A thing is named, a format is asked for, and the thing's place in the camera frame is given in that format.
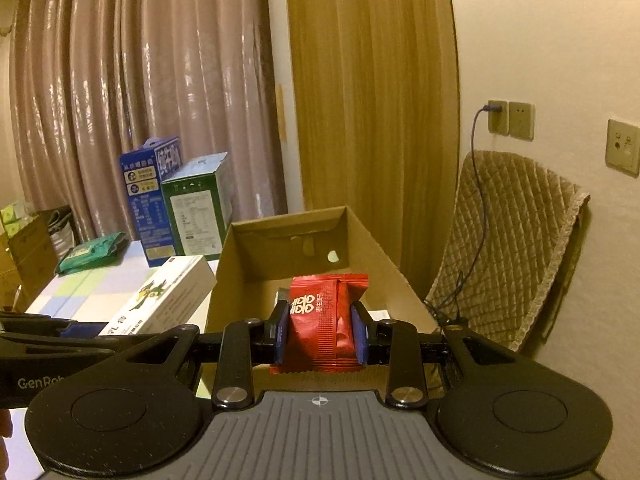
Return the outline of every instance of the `wall socket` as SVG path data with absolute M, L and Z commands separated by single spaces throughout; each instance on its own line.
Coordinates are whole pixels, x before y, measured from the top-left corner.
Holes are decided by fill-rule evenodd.
M 536 107 L 529 103 L 509 103 L 509 134 L 518 139 L 533 140 Z
M 492 134 L 509 135 L 509 103 L 507 101 L 489 101 L 490 105 L 500 105 L 501 112 L 489 112 L 488 127 Z
M 640 128 L 609 119 L 605 161 L 607 166 L 637 177 L 640 168 Z

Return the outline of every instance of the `cardboard box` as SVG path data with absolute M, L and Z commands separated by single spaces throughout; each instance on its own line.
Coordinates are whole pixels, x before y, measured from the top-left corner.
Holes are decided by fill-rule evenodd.
M 176 254 L 161 183 L 180 168 L 182 151 L 178 137 L 150 140 L 139 150 L 121 155 L 120 167 L 146 260 L 150 267 L 157 267 Z
M 12 238 L 0 235 L 0 306 L 12 306 L 18 286 L 17 311 L 24 312 L 53 278 L 58 264 L 43 215 Z
M 367 310 L 387 310 L 419 332 L 437 329 L 424 303 L 356 215 L 337 207 L 232 224 L 216 271 L 207 332 L 222 332 L 239 319 L 266 319 L 278 288 L 288 287 L 295 276 L 327 272 L 368 274 L 369 288 L 362 297 Z M 273 375 L 267 366 L 258 366 L 254 388 L 256 395 L 263 389 L 383 390 L 386 372 L 386 367 L 367 366 L 347 374 Z M 214 373 L 215 365 L 203 367 L 209 391 Z
M 202 256 L 172 256 L 115 314 L 100 335 L 164 332 L 186 323 L 216 284 Z
M 178 254 L 220 257 L 232 189 L 226 153 L 194 158 L 162 183 Z

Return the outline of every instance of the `green bag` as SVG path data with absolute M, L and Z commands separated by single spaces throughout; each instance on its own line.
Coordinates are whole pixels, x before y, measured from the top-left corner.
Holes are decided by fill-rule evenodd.
M 129 238 L 124 233 L 113 233 L 89 240 L 74 247 L 62 258 L 56 267 L 56 274 L 73 274 L 114 264 L 128 245 Z

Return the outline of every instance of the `open cardboard box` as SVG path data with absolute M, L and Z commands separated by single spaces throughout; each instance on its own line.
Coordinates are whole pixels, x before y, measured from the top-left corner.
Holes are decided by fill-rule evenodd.
M 11 307 L 22 286 L 15 309 L 26 311 L 53 278 L 57 264 L 46 216 L 38 215 L 11 238 L 0 234 L 0 307 Z
M 207 332 L 222 332 L 233 321 L 267 319 L 278 288 L 289 287 L 295 276 L 339 272 L 369 275 L 361 301 L 367 310 L 386 309 L 395 319 L 408 321 L 418 332 L 431 333 L 437 324 L 409 283 L 346 206 L 238 222 L 226 236 L 211 295 Z M 215 365 L 203 369 L 210 391 Z M 386 367 L 361 372 L 269 374 L 268 366 L 254 368 L 256 396 L 261 390 L 383 391 Z

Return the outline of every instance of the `white box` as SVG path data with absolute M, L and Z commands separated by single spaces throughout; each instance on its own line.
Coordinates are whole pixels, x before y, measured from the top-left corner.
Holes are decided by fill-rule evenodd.
M 186 323 L 215 284 L 216 277 L 203 256 L 172 256 L 100 335 L 159 333 Z

